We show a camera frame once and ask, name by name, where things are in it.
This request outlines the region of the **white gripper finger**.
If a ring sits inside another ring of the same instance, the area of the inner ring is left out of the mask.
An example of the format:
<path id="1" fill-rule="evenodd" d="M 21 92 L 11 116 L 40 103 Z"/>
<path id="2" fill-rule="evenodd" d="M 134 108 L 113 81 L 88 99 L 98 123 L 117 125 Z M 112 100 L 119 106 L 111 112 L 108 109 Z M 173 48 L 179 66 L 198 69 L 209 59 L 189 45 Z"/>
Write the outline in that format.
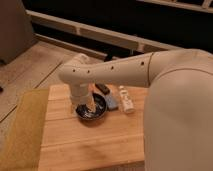
<path id="1" fill-rule="evenodd" d="M 87 106 L 87 108 L 88 108 L 88 110 L 89 110 L 90 112 L 95 112 L 95 111 L 96 111 L 96 103 L 95 103 L 94 100 L 89 101 L 89 102 L 86 104 L 86 106 Z"/>

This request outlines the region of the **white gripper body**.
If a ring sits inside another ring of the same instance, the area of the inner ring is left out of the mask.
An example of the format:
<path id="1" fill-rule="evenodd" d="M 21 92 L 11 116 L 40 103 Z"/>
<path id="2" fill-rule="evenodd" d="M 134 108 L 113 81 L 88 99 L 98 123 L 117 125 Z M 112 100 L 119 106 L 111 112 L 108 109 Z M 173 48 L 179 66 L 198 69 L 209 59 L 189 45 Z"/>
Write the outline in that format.
<path id="1" fill-rule="evenodd" d="M 94 101 L 88 84 L 70 85 L 70 99 L 73 105 L 92 106 Z"/>

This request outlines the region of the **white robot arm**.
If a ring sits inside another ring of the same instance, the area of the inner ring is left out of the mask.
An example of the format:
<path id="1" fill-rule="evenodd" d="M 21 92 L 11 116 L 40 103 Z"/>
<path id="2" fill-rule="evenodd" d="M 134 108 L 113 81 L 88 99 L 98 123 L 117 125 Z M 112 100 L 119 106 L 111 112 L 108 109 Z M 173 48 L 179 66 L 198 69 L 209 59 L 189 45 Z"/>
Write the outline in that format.
<path id="1" fill-rule="evenodd" d="M 146 87 L 146 171 L 213 171 L 213 54 L 200 49 L 151 52 L 91 64 L 84 54 L 60 70 L 74 105 L 90 83 Z"/>

